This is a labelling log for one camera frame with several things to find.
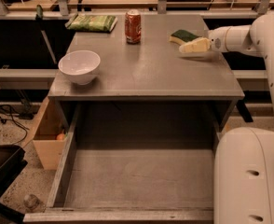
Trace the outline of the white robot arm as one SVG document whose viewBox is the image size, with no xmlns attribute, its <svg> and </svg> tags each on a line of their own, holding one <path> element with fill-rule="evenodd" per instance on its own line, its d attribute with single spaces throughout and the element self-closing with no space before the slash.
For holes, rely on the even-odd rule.
<svg viewBox="0 0 274 224">
<path fill-rule="evenodd" d="M 211 30 L 179 50 L 189 57 L 231 51 L 261 57 L 274 112 L 273 14 Z M 274 132 L 250 127 L 227 132 L 216 149 L 213 187 L 213 224 L 274 224 Z"/>
</svg>

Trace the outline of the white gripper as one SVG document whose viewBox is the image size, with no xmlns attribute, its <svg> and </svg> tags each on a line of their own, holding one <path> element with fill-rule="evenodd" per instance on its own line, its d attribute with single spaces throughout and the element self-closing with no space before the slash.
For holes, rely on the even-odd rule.
<svg viewBox="0 0 274 224">
<path fill-rule="evenodd" d="M 212 51 L 227 52 L 226 49 L 226 28 L 218 28 L 209 32 L 209 39 L 199 37 L 188 41 L 179 47 L 181 53 L 201 53 L 210 49 Z"/>
</svg>

